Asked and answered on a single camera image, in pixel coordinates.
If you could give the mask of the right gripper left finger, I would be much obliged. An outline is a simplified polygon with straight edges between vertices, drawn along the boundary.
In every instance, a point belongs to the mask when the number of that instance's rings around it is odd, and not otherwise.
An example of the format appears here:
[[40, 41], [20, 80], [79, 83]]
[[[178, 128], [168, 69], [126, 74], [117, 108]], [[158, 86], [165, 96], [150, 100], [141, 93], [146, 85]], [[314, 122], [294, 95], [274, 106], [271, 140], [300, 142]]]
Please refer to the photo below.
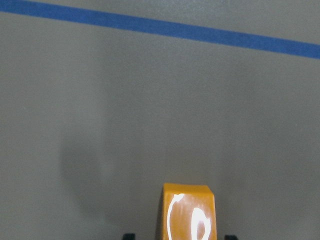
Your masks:
[[136, 235], [134, 233], [125, 233], [122, 236], [122, 240], [135, 240], [136, 239]]

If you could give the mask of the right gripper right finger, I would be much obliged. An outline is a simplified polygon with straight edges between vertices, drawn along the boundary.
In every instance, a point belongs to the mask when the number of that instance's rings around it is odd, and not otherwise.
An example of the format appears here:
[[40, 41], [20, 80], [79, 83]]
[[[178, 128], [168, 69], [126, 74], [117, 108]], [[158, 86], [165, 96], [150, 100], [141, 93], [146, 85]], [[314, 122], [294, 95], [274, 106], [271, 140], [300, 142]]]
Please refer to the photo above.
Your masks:
[[224, 240], [237, 240], [236, 235], [225, 235]]

